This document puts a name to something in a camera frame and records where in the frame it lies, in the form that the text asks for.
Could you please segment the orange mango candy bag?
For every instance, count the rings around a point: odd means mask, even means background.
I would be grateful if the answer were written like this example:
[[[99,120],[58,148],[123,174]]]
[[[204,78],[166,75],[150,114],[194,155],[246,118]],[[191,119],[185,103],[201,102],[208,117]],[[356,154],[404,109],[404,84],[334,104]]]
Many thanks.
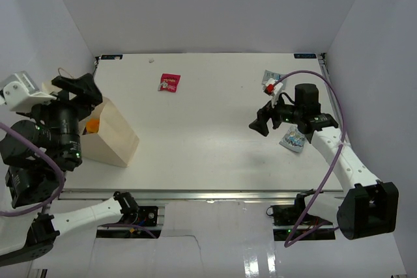
[[[91,118],[85,124],[84,134],[98,133],[100,127],[99,118]]]

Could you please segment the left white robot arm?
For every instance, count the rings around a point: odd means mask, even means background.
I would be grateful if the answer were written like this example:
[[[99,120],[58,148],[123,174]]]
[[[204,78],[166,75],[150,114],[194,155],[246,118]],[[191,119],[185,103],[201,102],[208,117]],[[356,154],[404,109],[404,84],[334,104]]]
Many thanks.
[[[128,192],[67,214],[43,211],[62,192],[65,173],[82,163],[79,122],[102,103],[92,74],[57,76],[57,92],[39,89],[27,72],[1,84],[1,104],[22,116],[2,125],[1,160],[11,209],[1,212],[1,265],[9,266],[49,253],[59,237],[91,227],[133,227],[139,207]]]

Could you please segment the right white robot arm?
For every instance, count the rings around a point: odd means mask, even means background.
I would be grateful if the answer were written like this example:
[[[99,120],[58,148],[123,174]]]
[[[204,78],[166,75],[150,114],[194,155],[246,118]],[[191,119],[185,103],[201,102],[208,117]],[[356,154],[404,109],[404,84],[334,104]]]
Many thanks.
[[[348,240],[393,232],[399,200],[395,184],[380,180],[344,142],[336,120],[321,111],[316,85],[296,85],[290,104],[283,99],[282,87],[275,79],[267,81],[263,90],[272,99],[258,110],[250,129],[267,136],[268,122],[274,129],[283,122],[295,125],[327,162],[344,194],[343,199],[329,196],[322,184],[299,193],[294,204],[296,222],[309,225],[318,217],[323,224],[336,226]]]

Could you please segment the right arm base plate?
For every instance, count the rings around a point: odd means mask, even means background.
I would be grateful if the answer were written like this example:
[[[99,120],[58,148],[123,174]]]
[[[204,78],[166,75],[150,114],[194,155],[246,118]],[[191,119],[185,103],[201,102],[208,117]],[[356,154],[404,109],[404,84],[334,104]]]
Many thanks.
[[[273,224],[273,235],[275,242],[284,242],[296,223],[299,213],[295,205],[271,205],[269,206],[265,214],[271,218]],[[331,222],[321,219],[320,217],[307,214],[294,235],[295,239],[303,233],[310,231],[312,228],[317,227],[319,224],[324,225],[315,232],[302,238],[302,241],[323,241],[323,240],[335,240],[335,230]]]

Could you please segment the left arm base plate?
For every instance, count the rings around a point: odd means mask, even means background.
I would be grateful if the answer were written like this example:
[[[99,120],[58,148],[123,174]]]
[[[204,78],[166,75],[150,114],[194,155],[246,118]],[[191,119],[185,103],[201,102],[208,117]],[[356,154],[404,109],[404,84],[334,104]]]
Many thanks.
[[[160,233],[161,230],[158,229],[158,207],[140,206],[135,212],[123,214],[118,222],[100,225],[96,237],[157,239]]]

